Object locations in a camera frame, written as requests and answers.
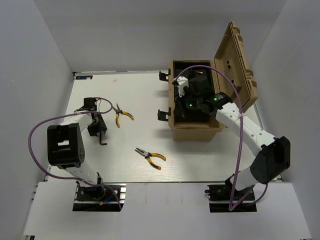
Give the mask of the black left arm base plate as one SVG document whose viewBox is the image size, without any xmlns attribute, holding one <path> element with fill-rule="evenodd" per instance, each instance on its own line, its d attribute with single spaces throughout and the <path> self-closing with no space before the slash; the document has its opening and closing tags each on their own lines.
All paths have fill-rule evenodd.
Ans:
<svg viewBox="0 0 320 240">
<path fill-rule="evenodd" d="M 91 187 L 77 184 L 73 212 L 120 212 L 126 198 L 126 183 L 108 187 Z"/>
</svg>

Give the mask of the tan plastic toolbox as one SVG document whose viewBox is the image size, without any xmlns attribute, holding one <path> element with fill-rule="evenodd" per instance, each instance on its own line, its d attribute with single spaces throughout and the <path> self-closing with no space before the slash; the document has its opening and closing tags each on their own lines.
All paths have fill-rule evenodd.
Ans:
<svg viewBox="0 0 320 240">
<path fill-rule="evenodd" d="M 211 66 L 208 68 L 212 72 L 214 93 L 227 94 L 236 104 L 242 105 L 243 112 L 246 112 L 258 99 L 257 83 L 254 81 L 254 73 L 247 61 L 240 29 L 230 22 L 213 60 L 173 60 L 169 64 L 168 107 L 171 107 L 171 116 L 168 125 L 173 130 L 175 141 L 210 142 L 216 133 L 223 130 L 224 125 L 213 116 L 210 116 L 210 120 L 205 123 L 177 123 L 175 121 L 174 61 L 210 61 Z"/>
</svg>

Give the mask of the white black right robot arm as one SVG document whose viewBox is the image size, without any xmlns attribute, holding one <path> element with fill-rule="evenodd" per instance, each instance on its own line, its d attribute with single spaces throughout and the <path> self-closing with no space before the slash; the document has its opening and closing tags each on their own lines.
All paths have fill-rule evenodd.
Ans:
<svg viewBox="0 0 320 240">
<path fill-rule="evenodd" d="M 226 195 L 236 200 L 245 189 L 258 183 L 266 185 L 290 167 L 291 143 L 285 136 L 275 137 L 240 114 L 236 103 L 224 92 L 209 90 L 207 81 L 203 74 L 191 79 L 178 77 L 173 81 L 178 89 L 176 101 L 188 111 L 202 111 L 213 116 L 242 138 L 251 150 L 255 157 L 252 164 L 225 182 Z"/>
</svg>

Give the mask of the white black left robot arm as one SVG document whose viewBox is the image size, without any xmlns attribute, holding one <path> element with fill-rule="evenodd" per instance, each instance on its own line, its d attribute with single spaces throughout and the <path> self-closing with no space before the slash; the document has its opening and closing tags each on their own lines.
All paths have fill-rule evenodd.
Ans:
<svg viewBox="0 0 320 240">
<path fill-rule="evenodd" d="M 87 97 L 83 106 L 75 111 L 76 115 L 61 124 L 47 128 L 47 157 L 51 166 L 65 170 L 73 177 L 90 184 L 88 193 L 99 200 L 105 196 L 106 187 L 102 184 L 100 174 L 94 171 L 85 161 L 85 147 L 82 132 L 87 130 L 91 137 L 98 137 L 102 142 L 102 134 L 107 131 L 105 121 L 98 111 L 97 99 Z"/>
</svg>

